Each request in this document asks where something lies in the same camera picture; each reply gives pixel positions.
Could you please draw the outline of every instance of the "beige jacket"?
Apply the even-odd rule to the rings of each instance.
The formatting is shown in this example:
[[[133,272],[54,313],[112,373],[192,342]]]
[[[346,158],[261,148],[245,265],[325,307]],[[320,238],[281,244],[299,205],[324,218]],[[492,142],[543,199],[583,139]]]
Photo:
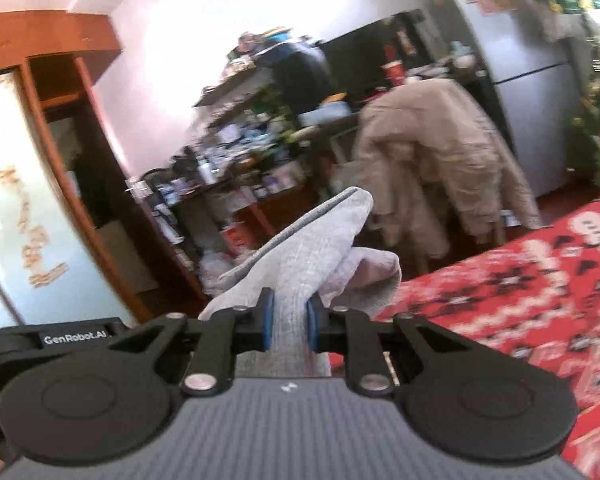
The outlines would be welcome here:
[[[407,234],[433,258],[448,252],[422,191],[429,182],[443,183],[464,229],[477,238],[492,231],[503,206],[526,227],[541,226],[526,178],[496,126],[453,80],[408,84],[368,104],[354,158],[390,246]]]

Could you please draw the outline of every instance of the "gray ribbed surface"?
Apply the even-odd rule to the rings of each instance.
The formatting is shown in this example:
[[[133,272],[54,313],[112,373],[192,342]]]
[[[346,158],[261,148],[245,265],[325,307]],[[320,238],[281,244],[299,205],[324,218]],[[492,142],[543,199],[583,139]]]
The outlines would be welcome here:
[[[0,480],[582,480],[558,457],[519,468],[462,462],[421,440],[382,400],[342,379],[236,379],[186,402],[168,431],[117,462],[61,468],[21,459]]]

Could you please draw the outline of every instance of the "metal screw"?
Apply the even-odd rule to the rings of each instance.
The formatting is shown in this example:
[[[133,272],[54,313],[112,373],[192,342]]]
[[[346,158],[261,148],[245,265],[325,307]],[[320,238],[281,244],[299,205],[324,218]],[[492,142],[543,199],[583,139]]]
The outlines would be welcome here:
[[[184,378],[184,385],[189,390],[204,392],[216,386],[216,378],[209,374],[191,374]]]
[[[391,386],[391,382],[384,375],[367,374],[360,379],[360,387],[368,392],[382,392]]]
[[[296,383],[284,383],[280,386],[280,389],[286,394],[290,394],[298,389],[298,385]]]

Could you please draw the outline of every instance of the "sliding door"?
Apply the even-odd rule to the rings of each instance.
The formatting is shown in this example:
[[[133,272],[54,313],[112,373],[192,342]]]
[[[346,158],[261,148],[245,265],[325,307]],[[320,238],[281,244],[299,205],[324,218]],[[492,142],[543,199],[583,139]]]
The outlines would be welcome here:
[[[25,323],[98,317],[133,323],[74,230],[21,99],[17,74],[1,73],[0,287]]]

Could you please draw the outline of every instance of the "silver refrigerator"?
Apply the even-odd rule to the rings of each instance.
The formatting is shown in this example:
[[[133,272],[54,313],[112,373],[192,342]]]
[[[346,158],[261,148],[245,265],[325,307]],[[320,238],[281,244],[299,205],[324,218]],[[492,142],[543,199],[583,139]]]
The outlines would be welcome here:
[[[536,196],[563,186],[566,129],[578,107],[576,75],[562,43],[549,43],[525,0],[485,16],[467,0],[423,0],[442,40],[482,58],[509,142]]]

